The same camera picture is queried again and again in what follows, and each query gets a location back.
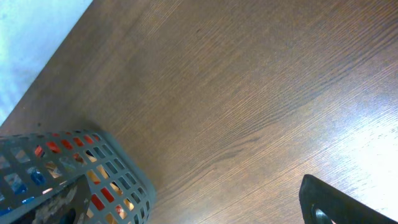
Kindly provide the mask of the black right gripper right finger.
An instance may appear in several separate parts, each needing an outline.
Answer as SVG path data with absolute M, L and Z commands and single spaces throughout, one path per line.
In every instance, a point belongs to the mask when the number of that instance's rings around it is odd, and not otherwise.
M 305 174 L 299 190 L 305 224 L 393 223 L 397 222 L 313 175 Z

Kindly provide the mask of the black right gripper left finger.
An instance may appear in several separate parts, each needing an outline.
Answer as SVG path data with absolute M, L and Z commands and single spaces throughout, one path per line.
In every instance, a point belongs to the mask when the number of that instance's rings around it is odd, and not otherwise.
M 80 175 L 44 194 L 39 202 L 31 202 L 12 212 L 12 224 L 84 223 L 90 197 L 88 179 L 85 175 Z

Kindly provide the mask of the orange noodle packet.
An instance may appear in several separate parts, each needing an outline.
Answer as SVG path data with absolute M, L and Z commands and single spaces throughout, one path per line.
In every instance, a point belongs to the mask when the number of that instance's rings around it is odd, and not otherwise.
M 87 217 L 93 223 L 127 223 L 134 210 L 129 193 L 133 183 L 121 154 L 96 132 L 66 131 L 38 136 L 32 154 L 45 167 L 49 180 L 64 184 L 85 175 L 90 186 Z

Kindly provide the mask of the blue carton box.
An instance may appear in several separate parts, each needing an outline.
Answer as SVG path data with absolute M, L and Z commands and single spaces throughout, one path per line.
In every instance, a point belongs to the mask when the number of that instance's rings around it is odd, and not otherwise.
M 46 181 L 43 172 L 23 148 L 1 149 L 1 215 L 39 197 Z

